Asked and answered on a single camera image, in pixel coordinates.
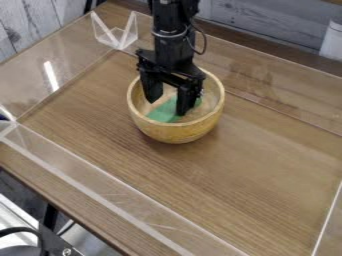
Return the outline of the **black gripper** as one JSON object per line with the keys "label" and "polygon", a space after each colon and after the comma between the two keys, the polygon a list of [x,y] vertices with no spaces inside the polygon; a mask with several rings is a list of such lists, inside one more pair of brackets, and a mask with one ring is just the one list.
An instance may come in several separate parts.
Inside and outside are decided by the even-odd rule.
{"label": "black gripper", "polygon": [[163,95],[163,83],[178,89],[176,114],[194,107],[206,75],[194,64],[195,32],[176,38],[155,37],[152,50],[138,49],[138,70],[146,99],[154,103]]}

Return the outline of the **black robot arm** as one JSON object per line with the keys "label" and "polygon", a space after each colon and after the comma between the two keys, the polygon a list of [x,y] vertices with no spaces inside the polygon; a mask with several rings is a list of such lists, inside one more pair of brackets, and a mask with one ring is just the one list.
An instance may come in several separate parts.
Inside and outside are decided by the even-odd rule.
{"label": "black robot arm", "polygon": [[163,84],[178,90],[176,114],[183,116],[202,96],[204,72],[194,64],[196,32],[194,24],[199,0],[148,0],[154,24],[154,49],[138,49],[138,70],[146,99],[163,96]]}

